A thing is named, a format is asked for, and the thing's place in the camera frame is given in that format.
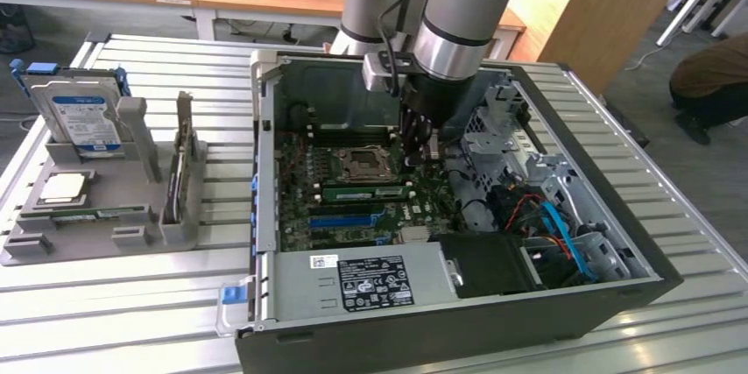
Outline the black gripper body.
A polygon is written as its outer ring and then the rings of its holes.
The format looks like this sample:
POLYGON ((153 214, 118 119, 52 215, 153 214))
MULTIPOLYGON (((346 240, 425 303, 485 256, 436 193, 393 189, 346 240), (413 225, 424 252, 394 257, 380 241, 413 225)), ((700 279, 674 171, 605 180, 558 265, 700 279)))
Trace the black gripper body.
POLYGON ((405 79, 402 116, 421 116, 433 126, 442 126, 454 116, 474 77, 450 81, 429 74, 412 74, 405 79))

